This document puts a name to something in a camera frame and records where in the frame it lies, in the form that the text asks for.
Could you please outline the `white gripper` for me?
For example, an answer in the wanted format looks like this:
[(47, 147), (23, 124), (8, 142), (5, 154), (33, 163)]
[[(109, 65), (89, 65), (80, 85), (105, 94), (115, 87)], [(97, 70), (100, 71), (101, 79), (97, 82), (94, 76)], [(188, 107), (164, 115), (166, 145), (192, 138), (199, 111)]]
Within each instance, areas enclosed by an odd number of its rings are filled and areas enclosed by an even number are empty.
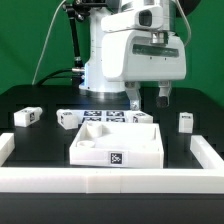
[(108, 81), (124, 81), (130, 109), (141, 108), (140, 85), (131, 81), (159, 81), (158, 108), (169, 106), (171, 82), (186, 76), (182, 40), (168, 36), (167, 44), (153, 44), (152, 32), (137, 29), (106, 32), (102, 39), (102, 72)]

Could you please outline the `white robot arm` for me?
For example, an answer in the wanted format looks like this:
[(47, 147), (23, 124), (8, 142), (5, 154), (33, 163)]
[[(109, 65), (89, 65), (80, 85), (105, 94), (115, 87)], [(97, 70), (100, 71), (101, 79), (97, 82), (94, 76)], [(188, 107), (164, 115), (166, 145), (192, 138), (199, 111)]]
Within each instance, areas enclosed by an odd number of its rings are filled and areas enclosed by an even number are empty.
[(81, 1), (82, 6), (109, 7), (114, 13), (100, 20), (103, 38), (101, 68), (110, 82), (121, 82), (130, 108), (141, 107), (139, 84), (156, 81), (156, 104), (169, 105), (171, 82), (186, 76), (188, 42), (175, 33), (175, 19), (185, 18), (201, 0), (103, 0)]

